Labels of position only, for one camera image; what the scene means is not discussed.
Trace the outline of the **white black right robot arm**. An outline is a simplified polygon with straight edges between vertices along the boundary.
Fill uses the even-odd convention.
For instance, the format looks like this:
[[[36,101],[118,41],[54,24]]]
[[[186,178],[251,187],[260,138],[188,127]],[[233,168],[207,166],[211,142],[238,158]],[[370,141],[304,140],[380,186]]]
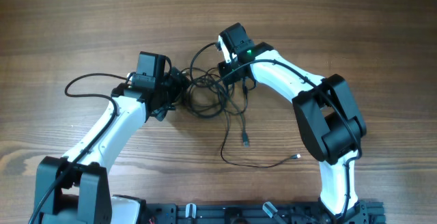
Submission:
[[[362,156],[367,127],[346,80],[311,74],[284,59],[273,46],[255,44],[236,23],[218,35],[224,60],[218,64],[226,85],[245,78],[264,84],[289,100],[302,142],[320,164],[320,201],[336,219],[358,201],[354,163]]]

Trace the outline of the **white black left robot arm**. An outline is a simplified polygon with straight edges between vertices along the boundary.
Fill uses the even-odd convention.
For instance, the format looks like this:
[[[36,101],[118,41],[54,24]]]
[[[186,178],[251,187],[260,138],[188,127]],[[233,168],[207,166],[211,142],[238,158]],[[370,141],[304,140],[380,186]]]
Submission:
[[[140,52],[137,69],[106,96],[109,105],[89,132],[38,165],[30,223],[157,223],[144,199],[112,195],[108,174],[131,136],[150,117],[163,120],[186,87],[167,56]]]

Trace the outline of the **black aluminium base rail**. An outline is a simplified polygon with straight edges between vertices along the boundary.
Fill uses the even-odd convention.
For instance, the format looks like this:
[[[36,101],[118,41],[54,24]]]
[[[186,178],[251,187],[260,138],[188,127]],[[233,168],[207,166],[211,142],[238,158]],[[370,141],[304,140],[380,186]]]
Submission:
[[[148,204],[146,223],[349,223],[385,224],[381,202],[359,201],[346,218],[329,214],[318,202],[264,205]]]

